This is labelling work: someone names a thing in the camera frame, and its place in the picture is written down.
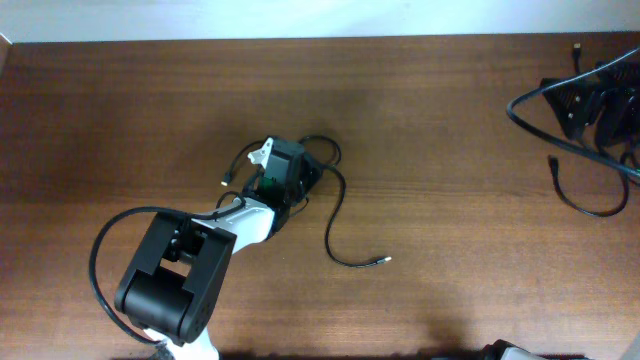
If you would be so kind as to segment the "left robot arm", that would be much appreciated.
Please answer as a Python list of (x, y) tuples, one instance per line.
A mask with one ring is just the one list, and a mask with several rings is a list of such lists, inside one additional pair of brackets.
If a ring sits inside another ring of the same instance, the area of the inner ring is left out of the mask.
[(323, 173), (302, 144), (279, 138), (248, 158), (260, 169), (230, 204), (203, 214), (155, 211), (116, 290), (115, 308), (167, 358), (218, 358), (207, 325), (232, 255), (277, 233)]

